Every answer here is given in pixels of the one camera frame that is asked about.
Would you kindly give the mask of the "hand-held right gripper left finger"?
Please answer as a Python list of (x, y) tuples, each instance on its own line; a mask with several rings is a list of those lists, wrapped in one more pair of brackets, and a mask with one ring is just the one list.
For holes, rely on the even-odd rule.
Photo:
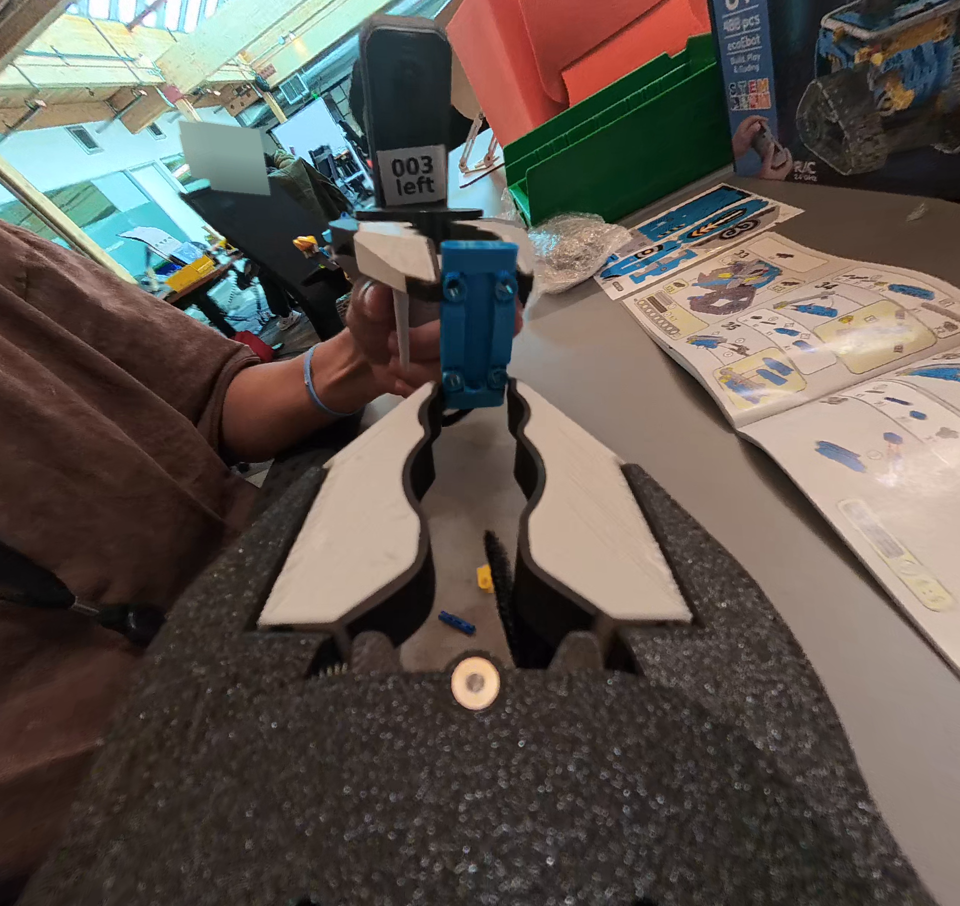
[(436, 576), (423, 499), (435, 480), (439, 388), (426, 384), (333, 456), (257, 620), (338, 646), (402, 645), (426, 622)]

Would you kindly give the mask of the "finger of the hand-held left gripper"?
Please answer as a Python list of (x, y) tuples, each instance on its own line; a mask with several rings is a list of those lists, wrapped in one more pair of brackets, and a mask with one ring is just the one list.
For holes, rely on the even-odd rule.
[(361, 276), (390, 289), (399, 362), (407, 369), (411, 330), (440, 318), (440, 270), (434, 245), (416, 229), (359, 229), (354, 258)]
[(517, 247), (517, 272), (533, 278), (536, 272), (536, 251), (527, 231), (513, 223), (480, 223), (478, 228), (495, 240)]

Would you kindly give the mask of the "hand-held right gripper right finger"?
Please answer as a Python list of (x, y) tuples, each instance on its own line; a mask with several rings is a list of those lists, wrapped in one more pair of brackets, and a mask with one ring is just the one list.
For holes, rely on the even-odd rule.
[(510, 380), (507, 412), (525, 498), (508, 600), (516, 651), (555, 653), (588, 633), (612, 653), (626, 628), (690, 626), (627, 464), (520, 380)]

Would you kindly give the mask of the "blue block piece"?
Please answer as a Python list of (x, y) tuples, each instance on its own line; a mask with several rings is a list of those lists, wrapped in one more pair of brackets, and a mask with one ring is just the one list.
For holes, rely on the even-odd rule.
[(449, 240), (440, 247), (440, 387), (454, 413), (503, 404), (520, 303), (519, 247)]

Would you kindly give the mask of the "grey desk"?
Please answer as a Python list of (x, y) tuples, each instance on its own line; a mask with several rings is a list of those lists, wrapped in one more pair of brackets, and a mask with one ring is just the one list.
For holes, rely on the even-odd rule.
[[(958, 204), (794, 183), (747, 188), (804, 210), (783, 235), (810, 249), (954, 281)], [(922, 638), (795, 484), (742, 441), (712, 397), (590, 282), (539, 300), (510, 371), (622, 459), (644, 468), (764, 590), (819, 675), (901, 849), (939, 904), (958, 904), (958, 676)], [(500, 409), (474, 412), (434, 447), (424, 499), (437, 594), (404, 663), (432, 668), (476, 627), (508, 652), (494, 597), (476, 584), (483, 534), (517, 547), (522, 493)]]

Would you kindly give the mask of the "person's left hand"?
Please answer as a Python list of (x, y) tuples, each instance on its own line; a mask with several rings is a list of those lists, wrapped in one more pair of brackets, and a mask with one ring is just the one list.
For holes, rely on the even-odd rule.
[(431, 317), (410, 326), (409, 356), (402, 360), (394, 292), (387, 285), (366, 280), (352, 291), (346, 314), (346, 326), (372, 375), (373, 397), (405, 398), (442, 380), (440, 320)]

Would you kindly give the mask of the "small bubble wrap bag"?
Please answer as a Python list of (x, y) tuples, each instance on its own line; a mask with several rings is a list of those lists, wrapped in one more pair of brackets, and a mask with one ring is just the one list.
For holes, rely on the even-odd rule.
[(593, 214), (553, 216), (527, 237), (534, 251), (532, 297), (556, 296), (593, 278), (630, 241), (627, 228)]

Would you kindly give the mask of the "tan wooden chair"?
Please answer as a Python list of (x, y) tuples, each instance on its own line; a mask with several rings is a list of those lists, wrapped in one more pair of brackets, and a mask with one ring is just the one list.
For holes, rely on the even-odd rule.
[(490, 127), (459, 62), (451, 72), (451, 149), (459, 147), (458, 176), (464, 186), (504, 166), (503, 148)]

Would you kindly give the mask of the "green plastic bin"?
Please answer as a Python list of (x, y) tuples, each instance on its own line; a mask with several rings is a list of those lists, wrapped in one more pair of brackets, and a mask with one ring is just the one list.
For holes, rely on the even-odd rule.
[(714, 37), (690, 37), (503, 149), (524, 223), (621, 219), (733, 163)]

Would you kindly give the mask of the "blue wrist band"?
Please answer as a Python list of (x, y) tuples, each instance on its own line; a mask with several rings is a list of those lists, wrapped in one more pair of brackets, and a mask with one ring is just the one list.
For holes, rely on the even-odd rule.
[(355, 402), (354, 372), (350, 358), (319, 343), (311, 346), (303, 355), (302, 377), (313, 410), (328, 420), (355, 416), (362, 406)]

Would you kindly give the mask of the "blue white printed sheet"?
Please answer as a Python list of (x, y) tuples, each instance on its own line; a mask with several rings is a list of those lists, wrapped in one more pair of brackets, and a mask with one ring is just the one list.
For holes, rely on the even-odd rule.
[(621, 300), (802, 213), (722, 182), (631, 227), (594, 281), (608, 298)]

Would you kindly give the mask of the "instruction booklet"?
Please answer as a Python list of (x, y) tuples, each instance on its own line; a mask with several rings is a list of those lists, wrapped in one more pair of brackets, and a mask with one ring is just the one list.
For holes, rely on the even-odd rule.
[(775, 232), (655, 278), (620, 303), (958, 671), (958, 283)]

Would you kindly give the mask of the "toy set product box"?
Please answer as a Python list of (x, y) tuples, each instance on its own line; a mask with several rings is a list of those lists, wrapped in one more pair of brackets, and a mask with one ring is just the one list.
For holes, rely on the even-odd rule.
[(959, 200), (959, 0), (709, 0), (735, 173)]

